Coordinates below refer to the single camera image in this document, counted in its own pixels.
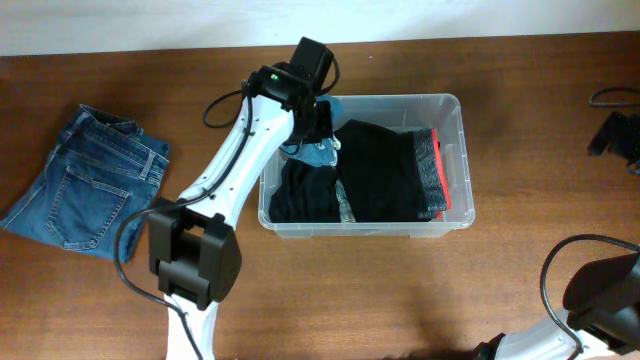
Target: jeans back pocket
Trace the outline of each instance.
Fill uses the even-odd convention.
[[[46,228],[67,250],[90,250],[120,212],[130,193],[95,181],[70,166],[58,188]]]

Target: plastic storage bin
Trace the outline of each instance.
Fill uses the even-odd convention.
[[[424,127],[438,130],[440,152],[451,210],[429,222],[403,223],[272,223],[269,220],[271,195],[280,187],[280,171],[286,156],[273,154],[260,175],[258,219],[262,226],[283,238],[308,238],[314,235],[385,236],[409,235],[415,238],[440,237],[455,229],[469,227],[475,219],[467,149],[462,129],[460,102],[450,94],[339,96],[344,114],[334,120],[339,129],[351,119],[384,126],[397,132]]]

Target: jeans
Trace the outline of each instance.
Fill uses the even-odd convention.
[[[144,135],[134,121],[80,105],[58,134],[44,170],[0,226],[45,244],[112,259],[118,227],[149,206],[168,153],[166,142]],[[120,261],[131,257],[142,227],[142,219],[127,226]]]

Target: white wall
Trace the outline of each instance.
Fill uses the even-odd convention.
[[[2,0],[0,55],[640,30],[640,0]]]

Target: cable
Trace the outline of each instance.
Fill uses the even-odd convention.
[[[216,180],[216,182],[211,186],[211,188],[209,189],[203,189],[203,192],[198,195],[197,197],[191,199],[191,200],[186,200],[180,203],[176,203],[176,204],[172,204],[172,205],[168,205],[168,206],[161,206],[161,207],[152,207],[152,208],[148,208],[145,210],[141,210],[138,211],[136,213],[133,213],[131,215],[129,215],[129,217],[127,217],[126,219],[124,219],[124,221],[122,222],[122,224],[120,225],[120,227],[118,228],[118,232],[116,233],[116,238],[115,238],[115,243],[113,245],[113,263],[116,267],[116,271],[118,273],[118,276],[120,277],[120,279],[122,280],[122,282],[124,282],[124,284],[129,287],[131,290],[133,290],[135,293],[141,295],[142,297],[151,300],[155,303],[158,303],[160,305],[166,306],[167,308],[173,310],[176,312],[176,314],[178,314],[178,317],[180,317],[180,321],[182,323],[182,327],[184,328],[184,332],[187,335],[187,339],[189,340],[189,343],[191,344],[191,346],[193,347],[193,351],[196,353],[196,356],[198,357],[199,360],[202,360],[202,354],[200,353],[200,349],[198,349],[198,345],[196,344],[194,338],[193,338],[193,334],[191,333],[191,331],[189,330],[189,324],[187,323],[187,314],[182,311],[178,306],[169,303],[167,301],[165,301],[164,299],[161,299],[145,290],[142,290],[141,288],[139,288],[138,286],[136,286],[135,284],[133,284],[125,275],[123,269],[122,269],[122,264],[120,263],[120,239],[122,238],[122,234],[125,230],[125,228],[127,227],[127,225],[129,223],[131,223],[132,221],[143,217],[143,216],[147,216],[153,212],[171,212],[171,211],[175,211],[181,208],[184,208],[186,206],[189,206],[191,204],[195,204],[198,201],[205,199],[208,196],[212,196],[212,194],[216,191],[216,189],[222,184],[222,182],[226,179],[226,177],[229,175],[229,173],[231,172],[231,169],[233,169],[233,166],[235,165],[236,161],[238,160],[238,158],[240,157],[240,154],[242,153],[242,149],[244,148],[245,144],[247,143],[247,140],[249,139],[250,133],[251,133],[251,122],[253,121],[253,104],[252,104],[252,98],[251,98],[251,94],[249,94],[248,91],[248,85],[246,83],[246,81],[242,82],[242,90],[239,91],[234,91],[233,93],[229,93],[226,95],[223,95],[221,98],[218,98],[216,101],[214,101],[211,105],[209,105],[207,107],[207,109],[205,110],[205,113],[203,115],[203,120],[206,118],[206,114],[209,110],[211,110],[211,108],[213,108],[213,106],[215,106],[217,103],[219,103],[220,101],[228,98],[229,96],[235,95],[234,93],[242,93],[243,94],[243,98],[247,97],[247,108],[248,108],[248,116],[247,116],[247,126],[244,129],[244,135],[242,137],[242,140],[240,141],[240,144],[238,145],[238,148],[236,149],[235,153],[233,154],[233,157],[231,158],[231,161],[229,162],[229,164],[227,165],[227,167],[225,168],[225,170],[222,172],[222,174],[220,175],[220,177],[218,178],[218,180]]]
[[[334,86],[336,86],[336,84],[338,83],[338,80],[340,80],[340,66],[338,65],[338,60],[336,60],[336,58],[334,57],[332,62],[333,62],[333,68],[335,70],[335,77],[333,78],[333,82],[331,83],[331,85],[327,86],[326,88],[320,89],[320,92],[318,92],[316,96],[320,96],[328,93],[329,91],[331,91],[331,89],[333,89]]]
[[[632,106],[640,106],[640,102],[615,102],[615,103],[607,103],[607,102],[595,102],[596,98],[600,95],[610,93],[610,92],[628,92],[632,94],[640,94],[640,89],[631,88],[631,87],[609,87],[604,88],[602,90],[598,90],[591,95],[589,98],[589,105],[593,107],[632,107]]]
[[[204,113],[202,114],[202,122],[204,123],[204,125],[206,127],[210,127],[212,129],[222,129],[222,128],[226,128],[230,125],[232,125],[234,122],[236,122],[236,119],[238,118],[238,115],[240,114],[240,111],[242,110],[242,100],[244,100],[244,94],[242,95],[242,100],[240,101],[240,108],[238,108],[238,112],[236,113],[236,116],[234,116],[231,120],[227,121],[224,124],[210,124],[209,122],[207,122],[207,115],[209,115],[209,111],[211,109],[213,109],[214,106],[218,105],[219,103],[223,102],[224,100],[234,96],[234,95],[238,95],[241,94],[243,92],[243,90],[236,90],[236,91],[232,91],[228,94],[224,94],[222,96],[220,96],[219,98],[217,98],[216,100],[214,100],[211,104],[209,104],[209,106],[207,106],[207,108],[204,110]]]
[[[584,349],[582,347],[582,340],[580,340],[578,335],[576,335],[576,333],[574,333],[571,329],[569,329],[569,327],[565,323],[563,323],[562,320],[558,318],[556,313],[551,308],[551,304],[549,303],[549,297],[547,296],[547,272],[549,271],[549,267],[551,266],[551,261],[553,261],[553,258],[556,256],[556,254],[558,254],[558,252],[563,247],[571,244],[572,242],[584,241],[584,240],[604,242],[607,244],[620,246],[631,251],[640,252],[640,246],[632,243],[628,243],[626,241],[618,240],[618,239],[615,239],[609,236],[604,236],[604,235],[581,234],[581,235],[574,235],[562,240],[551,250],[549,255],[547,255],[547,259],[544,261],[544,265],[542,265],[542,272],[540,273],[540,296],[542,297],[542,303],[544,304],[545,310],[547,310],[547,313],[551,317],[551,320],[553,320],[553,322],[556,323],[556,325],[558,325],[558,327],[562,331],[567,333],[567,335],[569,335],[569,337],[571,337],[573,341],[576,342],[576,350],[573,352],[573,354],[571,354],[571,357],[569,357],[569,360],[576,359],[580,354],[584,352]]]

